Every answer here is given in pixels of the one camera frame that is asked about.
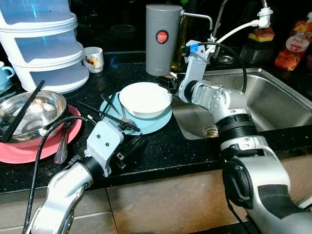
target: white cable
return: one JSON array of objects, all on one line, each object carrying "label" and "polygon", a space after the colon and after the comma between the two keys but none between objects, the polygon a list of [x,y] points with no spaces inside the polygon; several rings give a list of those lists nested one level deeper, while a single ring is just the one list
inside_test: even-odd
[{"label": "white cable", "polygon": [[[222,41],[224,41],[226,38],[228,38],[229,36],[233,35],[234,33],[238,32],[239,30],[243,29],[243,28],[247,28],[247,27],[256,27],[258,26],[258,22],[259,20],[253,20],[249,23],[246,23],[246,24],[243,24],[235,29],[233,29],[232,31],[230,31],[229,33],[227,33],[226,35],[224,35],[223,37],[221,37],[219,40],[217,40],[216,42],[217,43],[221,43]],[[215,48],[215,45],[209,47],[207,50],[206,50],[206,56],[208,57],[208,54],[210,53],[211,50],[213,50]]]}]

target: red label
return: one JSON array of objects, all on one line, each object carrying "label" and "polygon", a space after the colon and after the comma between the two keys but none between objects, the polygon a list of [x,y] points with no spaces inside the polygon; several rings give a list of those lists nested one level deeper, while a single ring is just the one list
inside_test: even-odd
[{"label": "red label", "polygon": [[159,44],[164,44],[169,38],[168,32],[165,30],[160,30],[156,33],[156,40]]}]

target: black countertop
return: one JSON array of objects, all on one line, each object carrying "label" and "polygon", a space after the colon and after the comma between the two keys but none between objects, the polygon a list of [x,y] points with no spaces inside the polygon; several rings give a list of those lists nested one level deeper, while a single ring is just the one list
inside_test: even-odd
[{"label": "black countertop", "polygon": [[[232,67],[220,66],[219,69]],[[279,77],[301,94],[312,99],[311,80],[306,73],[288,73],[267,67],[267,71]],[[98,114],[83,107],[77,100],[99,108],[102,103],[101,92],[113,93],[117,88],[140,81],[156,82],[156,78],[145,72],[144,63],[111,64],[97,74],[91,74],[81,88],[65,94],[68,104],[77,107],[83,116],[91,115],[99,119]],[[75,154],[83,155],[86,139],[93,126],[83,124],[79,134],[69,143],[69,158]],[[311,153],[312,126],[262,132],[270,147],[280,159],[302,156]],[[42,159],[39,163],[36,187],[45,187],[50,179],[66,165],[56,165],[53,156]],[[29,189],[31,186],[33,163],[7,164],[0,162],[0,194]],[[108,178],[97,179],[94,188],[115,186],[150,179],[179,176],[183,174],[220,169],[217,138],[187,140],[182,136],[175,117],[172,115],[162,129],[144,135],[141,145],[133,151],[124,171],[113,170]]]}]

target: black chopsticks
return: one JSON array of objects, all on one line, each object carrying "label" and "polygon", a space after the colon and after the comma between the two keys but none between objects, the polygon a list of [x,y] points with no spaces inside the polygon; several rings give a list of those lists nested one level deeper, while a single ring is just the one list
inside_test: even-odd
[{"label": "black chopsticks", "polygon": [[[115,96],[116,96],[116,93],[113,93],[112,96],[111,96],[111,98],[110,98],[110,99],[108,98],[108,100],[110,100],[110,101],[111,101],[111,100],[114,100]],[[108,101],[106,101],[106,102],[107,102],[107,104],[106,104],[106,106],[104,107],[103,112],[102,112],[102,114],[100,115],[99,119],[102,119],[102,117],[104,116],[103,113],[105,113],[106,110],[107,110],[107,108],[110,106],[110,103],[109,103]]]},{"label": "black chopsticks", "polygon": [[42,88],[43,84],[44,84],[44,80],[42,80],[40,82],[40,84],[37,86],[37,88],[34,90],[34,92],[31,94],[31,96],[28,98],[28,100],[25,102],[25,104],[23,105],[23,107],[21,108],[21,110],[19,111],[19,113],[16,115],[16,117],[14,118],[12,124],[8,127],[8,129],[5,131],[5,133],[2,136],[2,139],[4,142],[8,142],[13,133],[15,132],[15,130],[17,129],[18,125],[20,124],[21,120],[24,118],[24,115],[29,107],[29,105],[31,104],[31,102],[35,99],[36,95],[38,94],[38,92],[40,91],[40,89]]},{"label": "black chopsticks", "polygon": [[[111,116],[111,115],[109,115],[109,114],[107,114],[107,113],[105,113],[105,112],[99,111],[99,110],[97,110],[96,108],[93,108],[92,106],[89,106],[88,104],[85,104],[85,103],[83,103],[83,102],[81,102],[81,101],[77,101],[77,102],[80,103],[81,105],[83,105],[83,106],[89,108],[90,110],[93,110],[93,111],[95,111],[95,112],[97,112],[97,113],[103,114],[104,116],[110,118],[110,119],[113,120],[113,121],[116,121],[117,123],[120,123],[120,124],[126,123],[125,121],[122,121],[122,120],[120,120],[119,118],[116,118],[116,117],[114,117],[114,116]],[[135,131],[137,131],[137,132],[140,132],[140,129],[139,129],[138,127],[133,126],[132,124],[129,124],[128,127],[129,127],[129,128],[132,128],[133,130],[135,130]]]}]

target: sink drain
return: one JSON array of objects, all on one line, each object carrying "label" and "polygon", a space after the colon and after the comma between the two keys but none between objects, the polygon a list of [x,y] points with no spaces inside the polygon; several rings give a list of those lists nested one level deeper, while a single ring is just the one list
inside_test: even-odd
[{"label": "sink drain", "polygon": [[224,64],[232,64],[235,62],[235,58],[230,55],[221,55],[218,57],[218,61]]},{"label": "sink drain", "polygon": [[206,125],[203,128],[203,136],[204,138],[218,137],[218,129],[215,125]]}]

